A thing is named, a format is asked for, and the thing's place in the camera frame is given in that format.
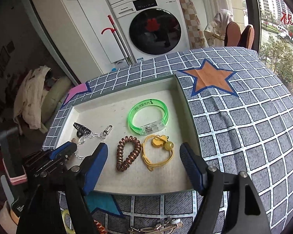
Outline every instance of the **mop handle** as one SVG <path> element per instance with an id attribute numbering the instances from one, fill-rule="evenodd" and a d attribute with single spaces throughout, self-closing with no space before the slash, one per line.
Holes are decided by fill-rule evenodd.
<path id="1" fill-rule="evenodd" d="M 113 19 L 112 19 L 112 16 L 111 16 L 111 15 L 108 15 L 108 19 L 110 20 L 112 26 L 113 26 L 114 29 L 115 29 L 115 24 L 114 24 L 114 21 L 113 21 Z"/>
<path id="2" fill-rule="evenodd" d="M 128 59 L 130 60 L 131 64 L 134 64 L 134 62 L 132 61 L 132 59 L 131 59 L 131 57 L 130 57 L 130 54 L 129 54 L 129 52 L 128 52 L 128 49 L 127 49 L 127 47 L 126 47 L 126 45 L 125 45 L 123 39 L 121 38 L 121 35 L 119 34 L 117 28 L 116 28 L 116 25 L 115 25 L 115 23 L 114 23 L 114 21 L 113 21 L 113 19 L 112 19 L 112 16 L 111 16 L 111 15 L 108 15 L 107 17 L 108 17 L 108 19 L 110 20 L 110 22 L 111 22 L 111 24 L 112 24 L 114 30 L 116 31 L 116 34 L 117 34 L 117 36 L 118 36 L 118 38 L 119 38 L 119 40 L 120 40 L 120 42 L 121 42 L 121 45 L 122 45 L 123 49 L 124 49 L 125 52 L 126 52 L 126 55 L 128 56 Z"/>
<path id="3" fill-rule="evenodd" d="M 113 36 L 114 36 L 114 39 L 116 40 L 117 45 L 118 45 L 119 49 L 121 50 L 121 53 L 123 54 L 123 56 L 124 56 L 124 58 L 125 58 L 125 61 L 127 62 L 128 66 L 130 66 L 130 64 L 128 63 L 127 58 L 126 58 L 126 54 L 125 54 L 123 48 L 121 47 L 121 43 L 119 42 L 119 40 L 118 40 L 118 38 L 117 38 L 117 35 L 116 35 L 116 33 L 115 33 L 115 32 L 117 32 L 117 30 L 108 27 L 108 28 L 103 29 L 103 31 L 101 32 L 101 34 L 103 35 L 103 33 L 104 33 L 106 30 L 111 30 L 111 32 L 112 32 L 112 34 L 113 34 Z"/>

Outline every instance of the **red chinese character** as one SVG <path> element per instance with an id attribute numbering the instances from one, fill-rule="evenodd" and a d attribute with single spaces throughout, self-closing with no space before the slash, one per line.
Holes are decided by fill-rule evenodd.
<path id="1" fill-rule="evenodd" d="M 280 22 L 283 21 L 283 23 L 284 23 L 285 25 L 287 24 L 287 18 L 286 18 L 286 16 L 287 16 L 287 14 L 284 13 L 284 12 L 282 12 L 282 18 L 281 18 Z"/>
<path id="2" fill-rule="evenodd" d="M 288 24 L 293 25 L 291 19 L 292 19 L 292 15 L 291 14 L 288 14 Z"/>

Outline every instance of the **red hook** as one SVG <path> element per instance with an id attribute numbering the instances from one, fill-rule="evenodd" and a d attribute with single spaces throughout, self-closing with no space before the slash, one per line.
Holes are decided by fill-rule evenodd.
<path id="1" fill-rule="evenodd" d="M 103 29 L 103 31 L 101 32 L 101 34 L 103 34 L 106 30 L 111 30 L 112 33 L 116 31 L 113 28 L 105 28 L 105 29 Z"/>

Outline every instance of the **green bracelet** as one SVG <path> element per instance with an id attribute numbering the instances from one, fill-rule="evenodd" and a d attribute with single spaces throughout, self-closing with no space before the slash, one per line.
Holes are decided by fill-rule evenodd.
<path id="1" fill-rule="evenodd" d="M 133 125 L 132 121 L 133 121 L 133 117 L 135 116 L 135 114 L 137 113 L 137 111 L 139 111 L 141 108 L 144 108 L 146 106 L 158 106 L 159 108 L 161 108 L 164 111 L 164 117 L 158 121 L 149 123 L 147 125 L 144 125 L 142 127 L 136 127 Z M 166 126 L 168 122 L 168 109 L 167 106 L 160 100 L 158 99 L 146 99 L 143 100 L 141 102 L 139 102 L 138 104 L 136 104 L 129 112 L 128 114 L 128 124 L 131 127 L 131 129 L 133 131 L 135 131 L 136 133 L 146 136 L 158 131 L 161 131 L 162 129 L 164 129 L 164 127 Z"/>

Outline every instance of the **black hair clip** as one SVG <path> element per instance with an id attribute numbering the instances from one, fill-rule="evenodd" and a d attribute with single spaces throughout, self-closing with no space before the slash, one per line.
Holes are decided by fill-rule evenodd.
<path id="1" fill-rule="evenodd" d="M 78 124 L 78 123 L 74 123 L 73 124 L 74 128 L 77 129 L 77 137 L 80 138 L 82 137 L 84 134 L 90 134 L 91 133 L 91 130 L 86 128 L 85 126 L 81 125 L 81 124 Z"/>

